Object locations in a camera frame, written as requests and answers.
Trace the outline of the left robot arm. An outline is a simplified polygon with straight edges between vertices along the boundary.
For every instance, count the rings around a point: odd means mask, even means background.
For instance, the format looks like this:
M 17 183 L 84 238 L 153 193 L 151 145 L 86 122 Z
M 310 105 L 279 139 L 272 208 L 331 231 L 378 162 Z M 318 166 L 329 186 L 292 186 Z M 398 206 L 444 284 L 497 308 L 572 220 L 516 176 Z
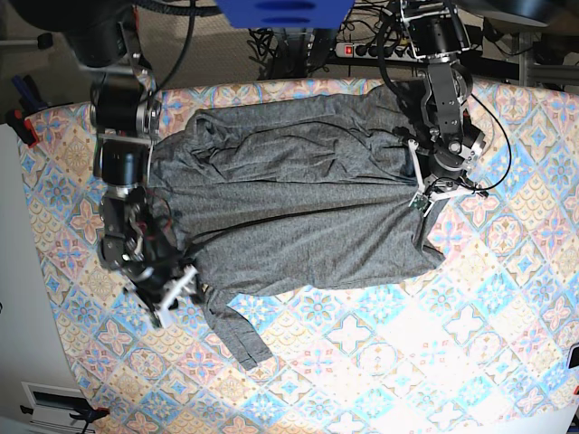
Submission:
M 412 57 L 425 66 L 420 99 L 388 75 L 386 57 L 397 47 L 386 43 L 391 33 L 406 40 Z M 451 198 L 487 197 L 490 189 L 469 178 L 486 142 L 465 108 L 473 83 L 459 57 L 471 45 L 457 7 L 449 1 L 393 1 L 381 15 L 376 43 L 384 85 L 415 130 L 403 137 L 417 181 L 411 207 L 427 216 L 436 203 Z

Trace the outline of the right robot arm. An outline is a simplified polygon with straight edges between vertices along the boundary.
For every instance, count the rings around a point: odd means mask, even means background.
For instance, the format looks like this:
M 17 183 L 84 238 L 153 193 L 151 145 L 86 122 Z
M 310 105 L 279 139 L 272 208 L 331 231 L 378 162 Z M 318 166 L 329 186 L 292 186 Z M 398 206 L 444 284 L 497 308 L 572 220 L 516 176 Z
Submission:
M 216 5 L 174 1 L 13 1 L 28 24 L 61 33 L 77 63 L 93 79 L 90 123 L 97 137 L 93 174 L 107 190 L 100 202 L 104 233 L 99 244 L 104 269 L 123 274 L 125 293 L 146 309 L 154 328 L 168 327 L 180 297 L 195 295 L 197 271 L 167 238 L 172 216 L 156 218 L 147 189 L 159 141 L 160 91 L 138 36 L 138 9 L 188 19 L 189 48 L 195 20 L 215 16 Z

